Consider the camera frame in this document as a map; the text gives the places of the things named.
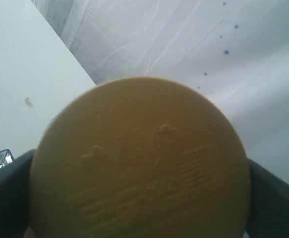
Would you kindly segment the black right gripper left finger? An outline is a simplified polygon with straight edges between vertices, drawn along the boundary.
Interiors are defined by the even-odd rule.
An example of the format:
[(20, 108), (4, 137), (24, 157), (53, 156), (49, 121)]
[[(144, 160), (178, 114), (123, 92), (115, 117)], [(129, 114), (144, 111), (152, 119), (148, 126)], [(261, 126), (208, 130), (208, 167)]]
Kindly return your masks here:
[(0, 238), (22, 238), (30, 226), (29, 177), (36, 150), (0, 168)]

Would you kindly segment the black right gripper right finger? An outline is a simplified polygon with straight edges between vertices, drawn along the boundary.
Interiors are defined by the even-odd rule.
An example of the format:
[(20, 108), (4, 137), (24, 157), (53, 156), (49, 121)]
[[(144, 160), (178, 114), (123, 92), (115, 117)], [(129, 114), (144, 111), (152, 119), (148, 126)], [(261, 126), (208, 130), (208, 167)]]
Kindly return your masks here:
[(247, 159), (245, 231), (250, 238), (289, 238), (289, 184)]

